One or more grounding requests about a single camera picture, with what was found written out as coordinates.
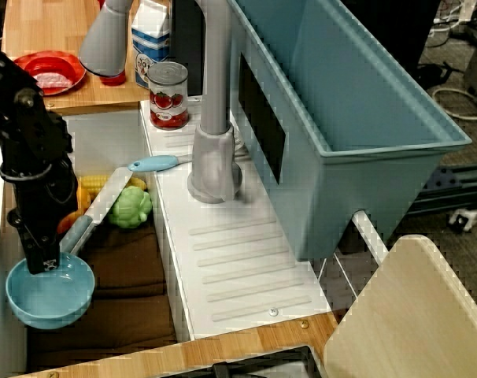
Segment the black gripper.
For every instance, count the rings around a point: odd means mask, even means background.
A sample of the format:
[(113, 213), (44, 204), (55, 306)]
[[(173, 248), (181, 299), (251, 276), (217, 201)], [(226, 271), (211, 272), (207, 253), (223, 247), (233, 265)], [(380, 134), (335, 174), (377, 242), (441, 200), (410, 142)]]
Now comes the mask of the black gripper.
[(2, 178), (13, 186), (16, 205), (7, 221), (18, 232), (28, 271), (36, 275), (58, 268), (57, 226), (77, 210), (77, 178), (71, 160), (63, 157), (44, 172), (24, 177), (2, 167)]

